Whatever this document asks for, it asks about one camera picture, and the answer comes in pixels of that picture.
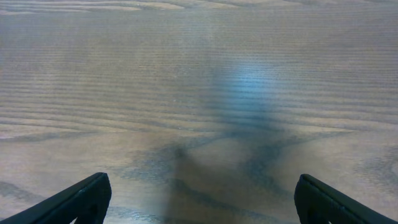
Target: wood grain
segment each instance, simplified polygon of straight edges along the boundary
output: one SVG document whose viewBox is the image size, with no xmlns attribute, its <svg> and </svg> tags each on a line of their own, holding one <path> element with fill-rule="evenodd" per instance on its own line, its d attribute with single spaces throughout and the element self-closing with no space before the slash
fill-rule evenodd
<svg viewBox="0 0 398 224">
<path fill-rule="evenodd" d="M 298 223 L 308 173 L 398 220 L 398 5 L 294 2 L 0 1 L 0 217 L 107 172 L 106 223 Z"/>
</svg>

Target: wooden surface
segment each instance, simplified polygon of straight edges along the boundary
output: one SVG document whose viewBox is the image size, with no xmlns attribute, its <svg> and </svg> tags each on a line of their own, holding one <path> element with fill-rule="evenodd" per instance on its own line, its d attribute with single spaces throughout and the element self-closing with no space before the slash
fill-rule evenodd
<svg viewBox="0 0 398 224">
<path fill-rule="evenodd" d="M 398 6 L 227 3 L 1 1 L 0 217 L 107 172 L 106 223 L 298 223 L 308 173 L 398 220 Z"/>
</svg>

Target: table surface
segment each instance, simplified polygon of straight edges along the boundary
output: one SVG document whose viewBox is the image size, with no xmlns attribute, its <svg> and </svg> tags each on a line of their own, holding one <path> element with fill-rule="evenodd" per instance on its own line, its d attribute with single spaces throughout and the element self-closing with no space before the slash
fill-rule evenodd
<svg viewBox="0 0 398 224">
<path fill-rule="evenodd" d="M 106 172 L 105 223 L 298 223 L 308 173 L 398 220 L 397 11 L 0 1 L 0 217 Z"/>
</svg>

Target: black plastic part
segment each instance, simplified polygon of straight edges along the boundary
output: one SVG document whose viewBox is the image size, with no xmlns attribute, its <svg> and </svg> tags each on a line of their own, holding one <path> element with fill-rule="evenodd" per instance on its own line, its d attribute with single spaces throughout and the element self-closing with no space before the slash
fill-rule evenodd
<svg viewBox="0 0 398 224">
<path fill-rule="evenodd" d="M 111 195 L 108 175 L 96 173 L 0 224 L 100 224 Z"/>
<path fill-rule="evenodd" d="M 398 224 L 308 174 L 300 176 L 294 202 L 301 224 Z"/>
</svg>

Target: wooden table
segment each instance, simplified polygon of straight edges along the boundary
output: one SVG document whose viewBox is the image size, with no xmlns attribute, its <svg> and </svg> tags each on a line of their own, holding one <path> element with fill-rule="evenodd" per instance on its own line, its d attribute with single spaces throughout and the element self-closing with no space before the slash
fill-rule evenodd
<svg viewBox="0 0 398 224">
<path fill-rule="evenodd" d="M 398 220 L 398 5 L 231 2 L 1 1 L 0 217 L 106 172 L 105 223 L 298 223 L 308 173 Z"/>
</svg>

